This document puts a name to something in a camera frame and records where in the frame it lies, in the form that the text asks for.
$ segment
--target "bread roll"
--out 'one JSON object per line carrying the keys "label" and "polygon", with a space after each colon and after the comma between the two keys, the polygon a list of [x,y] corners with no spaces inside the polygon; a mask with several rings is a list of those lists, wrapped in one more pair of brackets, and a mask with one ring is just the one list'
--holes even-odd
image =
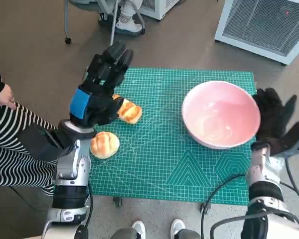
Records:
{"label": "bread roll", "polygon": [[[120,97],[119,95],[113,95],[113,99]],[[124,99],[121,108],[118,111],[119,117],[126,123],[136,124],[142,116],[142,108]]]}
{"label": "bread roll", "polygon": [[110,132],[99,132],[91,140],[91,153],[99,158],[106,159],[113,156],[120,147],[117,136]]}

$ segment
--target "table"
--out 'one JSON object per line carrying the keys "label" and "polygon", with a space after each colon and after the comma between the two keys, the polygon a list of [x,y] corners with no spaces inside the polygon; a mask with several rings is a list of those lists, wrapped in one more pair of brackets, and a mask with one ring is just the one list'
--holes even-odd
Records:
{"label": "table", "polygon": [[[194,86],[222,80],[249,94],[256,92],[252,72],[130,68],[116,93],[143,108],[141,120],[129,125],[116,120],[96,127],[118,136],[121,146],[112,158],[92,158],[94,195],[205,202],[222,182],[250,165],[250,142],[227,150],[196,143],[186,132],[181,105]],[[246,205],[245,179],[237,179],[213,203]]]}

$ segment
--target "black glove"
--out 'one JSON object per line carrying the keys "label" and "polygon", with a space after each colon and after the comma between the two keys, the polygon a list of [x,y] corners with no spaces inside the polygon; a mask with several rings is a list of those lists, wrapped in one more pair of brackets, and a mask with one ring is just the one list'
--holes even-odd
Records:
{"label": "black glove", "polygon": [[281,138],[284,136],[286,126],[295,110],[297,96],[293,95],[285,106],[283,106],[280,97],[273,88],[257,89],[257,94],[253,95],[253,98],[261,114],[261,123],[256,139]]}

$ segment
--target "pants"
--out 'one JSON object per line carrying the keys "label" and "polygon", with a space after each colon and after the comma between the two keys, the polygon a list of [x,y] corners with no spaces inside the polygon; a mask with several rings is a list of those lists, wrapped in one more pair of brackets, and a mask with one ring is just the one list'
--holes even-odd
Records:
{"label": "pants", "polygon": [[0,186],[41,187],[45,194],[52,196],[56,161],[35,160],[16,135],[32,123],[46,129],[55,127],[19,103],[15,111],[4,108],[0,120]]}
{"label": "pants", "polygon": [[[143,0],[132,0],[136,7],[139,9],[142,5]],[[131,2],[129,0],[124,0],[123,6],[121,7],[121,14],[124,16],[132,17],[136,14]]]}
{"label": "pants", "polygon": [[[124,228],[119,229],[111,239],[141,239],[141,236],[134,228]],[[183,229],[175,235],[175,239],[200,239],[200,235],[197,232]]]}

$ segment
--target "table leg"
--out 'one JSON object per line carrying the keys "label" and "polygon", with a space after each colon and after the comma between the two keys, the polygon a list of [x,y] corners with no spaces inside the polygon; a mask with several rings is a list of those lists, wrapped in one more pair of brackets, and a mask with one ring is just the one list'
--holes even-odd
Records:
{"label": "table leg", "polygon": [[113,197],[113,202],[115,203],[116,208],[120,208],[123,206],[123,198],[121,197]]}
{"label": "table leg", "polygon": [[[203,210],[204,210],[205,206],[206,206],[206,204],[205,204],[205,203],[201,203],[201,204],[200,204],[200,213],[202,213],[202,212],[203,212]],[[208,211],[209,211],[210,209],[211,209],[211,204],[209,204],[209,206],[208,206],[208,208],[207,208],[207,211],[206,211],[205,215],[207,215],[207,214],[208,214]]]}

